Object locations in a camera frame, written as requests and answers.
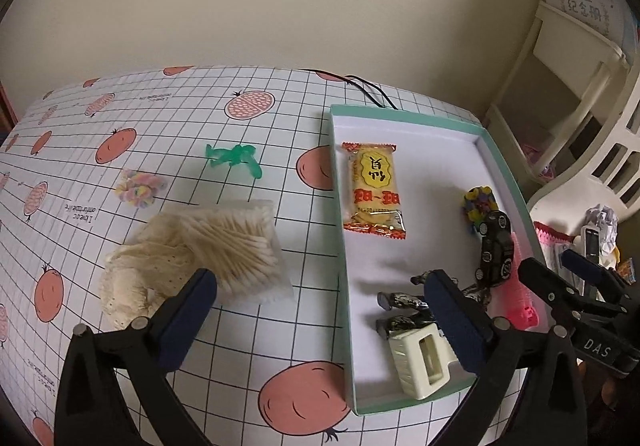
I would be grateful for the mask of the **white wooden shelf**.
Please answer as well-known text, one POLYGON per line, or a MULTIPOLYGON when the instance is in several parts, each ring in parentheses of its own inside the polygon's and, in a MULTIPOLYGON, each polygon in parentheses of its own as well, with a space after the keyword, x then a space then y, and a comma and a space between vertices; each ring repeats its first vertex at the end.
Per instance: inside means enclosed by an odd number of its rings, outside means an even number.
POLYGON ((639 16, 629 0, 541 0, 485 125, 534 221, 575 231, 639 208, 639 16))

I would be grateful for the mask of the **teal shallow box tray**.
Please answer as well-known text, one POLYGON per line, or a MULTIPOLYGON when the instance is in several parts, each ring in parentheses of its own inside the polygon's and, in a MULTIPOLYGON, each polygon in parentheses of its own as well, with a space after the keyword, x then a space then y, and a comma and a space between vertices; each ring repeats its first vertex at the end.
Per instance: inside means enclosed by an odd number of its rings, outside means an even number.
POLYGON ((330 147, 337 217, 352 210, 352 178, 343 143, 391 143, 406 227, 405 239, 338 232, 341 302, 347 338, 348 401, 355 414, 401 410, 415 401, 402 392, 387 342, 376 333, 381 291, 411 291, 410 278, 445 270, 460 287, 472 284, 480 239, 462 215, 465 191, 491 187, 510 217, 525 257, 541 259, 534 224, 506 161, 476 123, 375 106, 330 109, 330 147))

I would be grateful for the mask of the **colourful block toy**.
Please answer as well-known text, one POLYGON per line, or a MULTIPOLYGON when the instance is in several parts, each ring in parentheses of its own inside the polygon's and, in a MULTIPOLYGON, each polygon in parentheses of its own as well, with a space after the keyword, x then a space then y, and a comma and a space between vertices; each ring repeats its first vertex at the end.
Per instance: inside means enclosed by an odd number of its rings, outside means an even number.
POLYGON ((489 186, 474 187, 465 192, 462 201, 462 213, 473 229, 480 227, 486 215, 498 210, 494 192, 489 186))

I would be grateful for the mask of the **cotton swab bag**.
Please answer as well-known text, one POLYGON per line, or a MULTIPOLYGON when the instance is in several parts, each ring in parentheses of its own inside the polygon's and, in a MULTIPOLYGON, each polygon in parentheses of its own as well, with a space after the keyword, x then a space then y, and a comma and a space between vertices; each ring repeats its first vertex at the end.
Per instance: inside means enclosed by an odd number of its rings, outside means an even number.
POLYGON ((222 302, 292 299, 271 201, 230 201, 166 213, 180 217, 184 242, 196 264, 215 275, 222 302))

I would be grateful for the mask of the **pink plastic comb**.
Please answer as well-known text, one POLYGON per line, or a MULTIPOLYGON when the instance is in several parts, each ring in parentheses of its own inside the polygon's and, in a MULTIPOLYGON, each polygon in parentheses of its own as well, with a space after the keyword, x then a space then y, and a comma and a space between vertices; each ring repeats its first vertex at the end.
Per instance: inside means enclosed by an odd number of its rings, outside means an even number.
POLYGON ((514 245, 511 276, 499 287, 495 288, 495 314, 508 319, 518 330, 534 328, 539 323, 539 316, 529 290, 518 279, 518 266, 521 264, 522 252, 518 244, 518 236, 511 233, 514 245))

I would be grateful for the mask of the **yellow rice cracker packet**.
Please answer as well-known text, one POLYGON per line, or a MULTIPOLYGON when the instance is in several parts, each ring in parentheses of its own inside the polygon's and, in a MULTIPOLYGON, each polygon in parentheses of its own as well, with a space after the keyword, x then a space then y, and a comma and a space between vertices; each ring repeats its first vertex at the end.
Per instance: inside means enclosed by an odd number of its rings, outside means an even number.
POLYGON ((342 143, 348 154, 350 212, 346 230, 405 240, 406 229, 397 187, 391 143, 342 143))

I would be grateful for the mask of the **cream lace cloth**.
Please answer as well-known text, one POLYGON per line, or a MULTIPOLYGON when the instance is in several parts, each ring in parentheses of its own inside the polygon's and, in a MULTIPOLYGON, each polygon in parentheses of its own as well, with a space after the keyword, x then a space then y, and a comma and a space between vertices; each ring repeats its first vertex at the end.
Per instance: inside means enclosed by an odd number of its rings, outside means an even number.
POLYGON ((99 288, 103 313, 117 330, 138 317, 151 317, 195 270, 180 217, 159 213, 105 256, 99 288))

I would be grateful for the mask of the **dark metallic figure keychain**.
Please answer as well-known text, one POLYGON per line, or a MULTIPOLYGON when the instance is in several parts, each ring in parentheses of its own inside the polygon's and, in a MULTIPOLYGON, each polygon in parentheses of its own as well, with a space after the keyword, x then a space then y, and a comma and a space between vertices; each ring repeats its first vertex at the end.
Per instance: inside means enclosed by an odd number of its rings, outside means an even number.
MULTIPOLYGON (((434 273, 436 269, 426 271, 422 275, 413 276, 410 281, 414 285, 424 287, 426 278, 434 273)), ((477 284, 472 284, 462 290, 462 294, 472 301, 479 302, 483 308, 487 308, 491 301, 489 289, 480 288, 477 284)), ((375 330, 384 340, 390 340, 392 336, 428 327, 436 321, 430 305, 424 299, 424 295, 414 295, 405 292, 378 292, 376 295, 378 307, 390 316, 375 320, 375 330)))

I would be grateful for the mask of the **pastel rainbow scrunchie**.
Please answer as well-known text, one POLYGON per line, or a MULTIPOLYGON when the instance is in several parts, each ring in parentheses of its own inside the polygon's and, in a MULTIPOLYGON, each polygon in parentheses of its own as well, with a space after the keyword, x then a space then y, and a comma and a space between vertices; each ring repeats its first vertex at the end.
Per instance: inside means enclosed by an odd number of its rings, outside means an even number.
POLYGON ((151 173, 123 169, 114 192, 120 202, 137 209, 149 207, 157 193, 166 188, 166 179, 151 173))

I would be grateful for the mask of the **black toy car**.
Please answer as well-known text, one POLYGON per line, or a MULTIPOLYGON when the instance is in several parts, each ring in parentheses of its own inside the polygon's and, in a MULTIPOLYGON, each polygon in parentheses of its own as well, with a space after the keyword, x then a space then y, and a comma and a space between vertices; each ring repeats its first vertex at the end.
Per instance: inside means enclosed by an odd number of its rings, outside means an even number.
POLYGON ((511 222, 503 211, 491 211, 477 227, 480 234, 480 265, 475 272, 477 285, 491 289, 511 277, 514 242, 511 222))

